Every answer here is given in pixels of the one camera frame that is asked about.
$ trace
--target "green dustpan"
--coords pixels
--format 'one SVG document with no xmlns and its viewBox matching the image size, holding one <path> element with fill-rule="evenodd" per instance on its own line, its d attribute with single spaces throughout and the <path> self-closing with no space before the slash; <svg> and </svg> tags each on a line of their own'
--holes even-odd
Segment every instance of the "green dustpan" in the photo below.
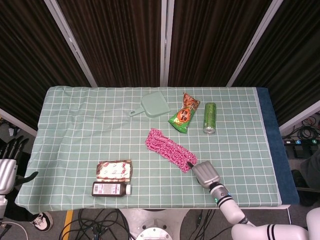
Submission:
<svg viewBox="0 0 320 240">
<path fill-rule="evenodd" d="M 135 116 L 145 112 L 149 118 L 155 118 L 162 114 L 170 112 L 169 105 L 160 91 L 143 96 L 141 107 L 129 113 L 129 116 Z"/>
</svg>

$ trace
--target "pink mop pad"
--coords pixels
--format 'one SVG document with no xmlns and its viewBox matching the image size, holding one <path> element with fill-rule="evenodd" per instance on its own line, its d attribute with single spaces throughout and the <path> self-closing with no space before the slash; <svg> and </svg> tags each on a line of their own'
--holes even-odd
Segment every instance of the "pink mop pad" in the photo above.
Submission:
<svg viewBox="0 0 320 240">
<path fill-rule="evenodd" d="M 195 165 L 198 161 L 193 153 L 189 152 L 183 146 L 176 144 L 164 136 L 160 130 L 155 128 L 151 128 L 145 144 L 149 150 L 168 159 L 171 163 L 177 165 L 184 173 L 190 169 L 187 162 Z"/>
</svg>

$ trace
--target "brown curtain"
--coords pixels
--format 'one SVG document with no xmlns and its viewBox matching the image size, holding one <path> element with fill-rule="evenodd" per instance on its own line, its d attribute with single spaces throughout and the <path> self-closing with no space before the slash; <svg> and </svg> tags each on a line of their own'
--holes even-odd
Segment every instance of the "brown curtain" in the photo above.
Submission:
<svg viewBox="0 0 320 240">
<path fill-rule="evenodd" d="M 100 87 L 158 87 L 161 0 L 58 0 Z"/>
<path fill-rule="evenodd" d="M 89 86 L 43 1 L 0 1 L 0 108 L 37 129 L 49 87 Z"/>
<path fill-rule="evenodd" d="M 175 0 L 168 85 L 225 87 L 271 0 Z"/>
<path fill-rule="evenodd" d="M 285 0 L 233 86 L 266 87 L 279 125 L 320 100 L 320 1 Z"/>
</svg>

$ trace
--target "green can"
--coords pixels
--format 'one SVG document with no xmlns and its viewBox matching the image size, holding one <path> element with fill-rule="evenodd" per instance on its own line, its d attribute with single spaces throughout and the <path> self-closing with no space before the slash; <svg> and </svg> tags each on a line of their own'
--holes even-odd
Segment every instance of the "green can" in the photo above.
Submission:
<svg viewBox="0 0 320 240">
<path fill-rule="evenodd" d="M 217 105 L 214 102 L 208 102 L 204 107 L 203 131 L 207 134 L 213 134 L 216 131 Z"/>
</svg>

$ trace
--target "bottle label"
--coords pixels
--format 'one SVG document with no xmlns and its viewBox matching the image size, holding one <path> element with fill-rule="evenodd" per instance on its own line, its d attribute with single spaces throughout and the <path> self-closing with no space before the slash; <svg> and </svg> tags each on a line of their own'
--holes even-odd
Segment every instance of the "bottle label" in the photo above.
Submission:
<svg viewBox="0 0 320 240">
<path fill-rule="evenodd" d="M 93 194 L 119 195 L 120 184 L 95 183 L 93 188 Z"/>
</svg>

